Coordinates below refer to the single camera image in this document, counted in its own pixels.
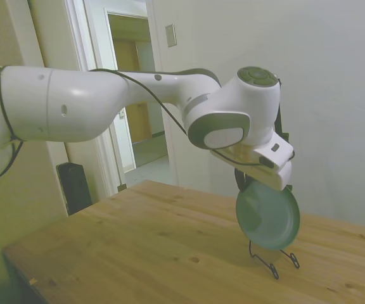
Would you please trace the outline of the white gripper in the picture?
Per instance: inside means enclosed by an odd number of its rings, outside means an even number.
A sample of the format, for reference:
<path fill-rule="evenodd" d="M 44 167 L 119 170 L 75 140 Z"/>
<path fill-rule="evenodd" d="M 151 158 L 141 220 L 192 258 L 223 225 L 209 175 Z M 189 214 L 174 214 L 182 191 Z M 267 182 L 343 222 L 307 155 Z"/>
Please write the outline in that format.
<path fill-rule="evenodd" d="M 240 192 L 245 192 L 250 185 L 249 176 L 277 191 L 289 184 L 294 149 L 276 132 L 264 145 L 248 146 L 240 142 L 210 153 L 235 168 L 234 176 Z"/>

